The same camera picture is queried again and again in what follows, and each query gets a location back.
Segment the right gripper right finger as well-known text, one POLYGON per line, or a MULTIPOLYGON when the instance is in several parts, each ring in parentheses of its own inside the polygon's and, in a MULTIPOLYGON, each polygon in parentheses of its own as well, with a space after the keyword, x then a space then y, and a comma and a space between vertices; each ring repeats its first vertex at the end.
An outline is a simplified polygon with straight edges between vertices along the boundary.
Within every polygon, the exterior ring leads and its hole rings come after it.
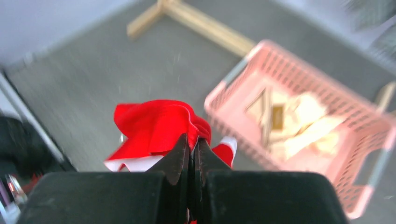
POLYGON ((199 224, 346 224, 329 180, 290 171, 235 171, 200 139, 195 148, 199 224))

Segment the red underwear white trim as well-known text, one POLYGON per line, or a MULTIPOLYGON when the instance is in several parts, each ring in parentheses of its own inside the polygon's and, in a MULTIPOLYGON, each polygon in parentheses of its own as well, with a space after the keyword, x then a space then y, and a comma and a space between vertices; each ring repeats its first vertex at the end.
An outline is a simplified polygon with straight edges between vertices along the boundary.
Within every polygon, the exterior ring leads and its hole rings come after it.
POLYGON ((212 130, 193 108, 172 99, 157 99, 144 103, 116 105, 113 120, 126 137, 104 165, 113 172, 126 168, 145 172, 166 156, 185 134, 193 151, 199 139, 211 142, 212 130))

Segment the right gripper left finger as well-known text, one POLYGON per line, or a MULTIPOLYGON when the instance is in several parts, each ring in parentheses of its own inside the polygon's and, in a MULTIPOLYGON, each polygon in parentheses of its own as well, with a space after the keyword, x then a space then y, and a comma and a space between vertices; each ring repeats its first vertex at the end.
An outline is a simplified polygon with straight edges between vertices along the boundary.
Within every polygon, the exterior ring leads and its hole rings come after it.
POLYGON ((181 135, 146 172, 52 172, 31 191, 20 224, 183 224, 189 147, 181 135))

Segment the beige underwear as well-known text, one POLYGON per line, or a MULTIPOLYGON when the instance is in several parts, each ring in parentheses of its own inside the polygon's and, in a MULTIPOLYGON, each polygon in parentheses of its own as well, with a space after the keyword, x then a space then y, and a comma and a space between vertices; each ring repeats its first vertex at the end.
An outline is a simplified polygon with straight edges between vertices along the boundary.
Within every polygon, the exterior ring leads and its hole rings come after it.
POLYGON ((333 155, 340 141, 336 128, 345 121, 329 113, 312 92, 288 96, 265 88, 246 107, 245 114, 260 127, 261 145, 285 161, 308 148, 317 155, 333 155))

